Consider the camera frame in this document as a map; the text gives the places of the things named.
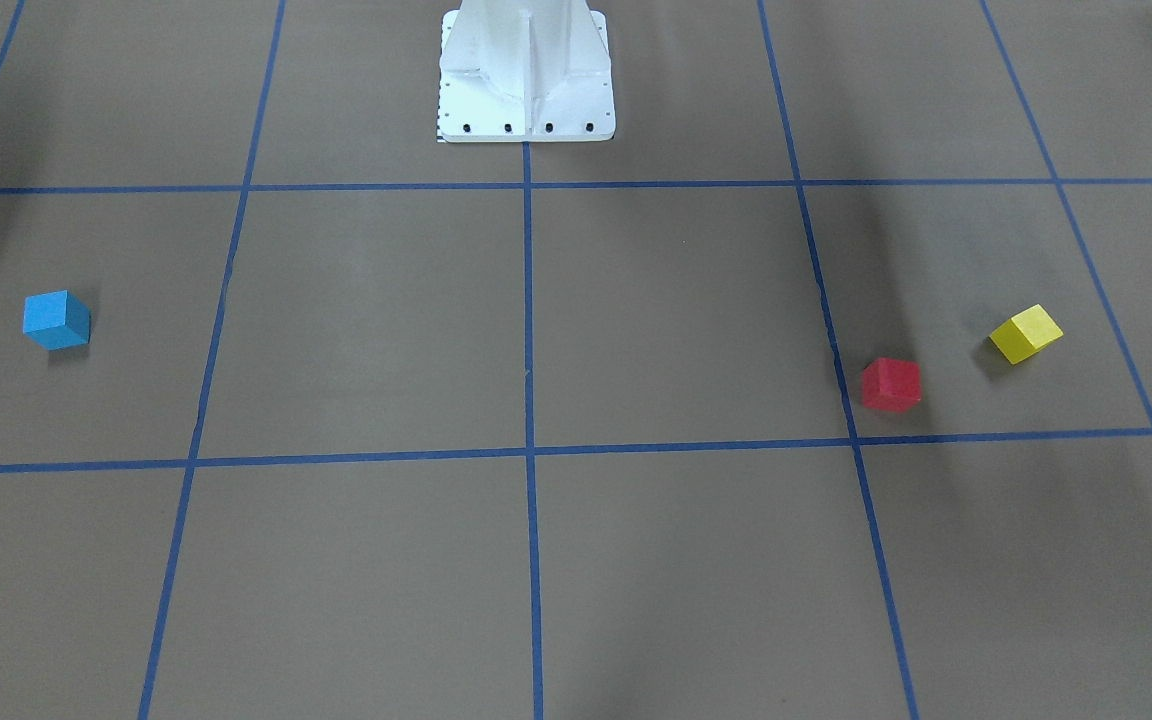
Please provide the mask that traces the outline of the red wooden cube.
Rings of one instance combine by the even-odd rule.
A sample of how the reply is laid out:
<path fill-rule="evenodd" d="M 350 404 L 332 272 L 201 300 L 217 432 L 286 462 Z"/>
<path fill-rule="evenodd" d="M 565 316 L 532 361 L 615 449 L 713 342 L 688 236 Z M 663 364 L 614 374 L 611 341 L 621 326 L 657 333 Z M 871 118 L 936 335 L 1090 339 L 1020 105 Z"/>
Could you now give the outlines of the red wooden cube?
<path fill-rule="evenodd" d="M 861 406 L 905 414 L 923 400 L 922 366 L 914 361 L 877 357 L 861 372 Z"/>

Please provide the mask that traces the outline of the yellow wooden cube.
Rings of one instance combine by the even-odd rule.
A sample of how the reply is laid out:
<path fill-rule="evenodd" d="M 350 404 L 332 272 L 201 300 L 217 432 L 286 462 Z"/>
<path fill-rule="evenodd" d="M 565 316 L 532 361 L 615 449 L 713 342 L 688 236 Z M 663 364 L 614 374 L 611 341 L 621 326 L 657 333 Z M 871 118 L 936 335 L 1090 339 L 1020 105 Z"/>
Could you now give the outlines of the yellow wooden cube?
<path fill-rule="evenodd" d="M 1064 338 L 1064 331 L 1043 305 L 1036 304 L 1011 314 L 988 338 L 1007 363 L 1015 366 Z"/>

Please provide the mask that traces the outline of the blue wooden cube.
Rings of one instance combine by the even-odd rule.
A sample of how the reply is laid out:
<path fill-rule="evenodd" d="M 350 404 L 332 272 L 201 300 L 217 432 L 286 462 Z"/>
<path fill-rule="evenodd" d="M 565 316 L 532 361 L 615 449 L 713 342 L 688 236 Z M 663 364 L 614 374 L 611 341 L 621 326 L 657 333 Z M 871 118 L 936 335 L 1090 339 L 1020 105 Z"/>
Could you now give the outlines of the blue wooden cube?
<path fill-rule="evenodd" d="M 50 353 L 88 344 L 90 306 L 67 290 L 28 296 L 23 304 L 22 333 Z"/>

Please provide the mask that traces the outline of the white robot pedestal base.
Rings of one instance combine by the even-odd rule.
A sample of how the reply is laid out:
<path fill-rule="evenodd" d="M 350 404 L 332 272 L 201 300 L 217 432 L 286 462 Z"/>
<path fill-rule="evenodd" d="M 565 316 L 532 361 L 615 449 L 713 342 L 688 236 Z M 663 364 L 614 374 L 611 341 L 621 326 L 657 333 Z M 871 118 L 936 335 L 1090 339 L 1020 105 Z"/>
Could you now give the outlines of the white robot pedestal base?
<path fill-rule="evenodd" d="M 438 141 L 577 143 L 616 135 L 602 12 L 585 1 L 463 1 L 440 28 Z"/>

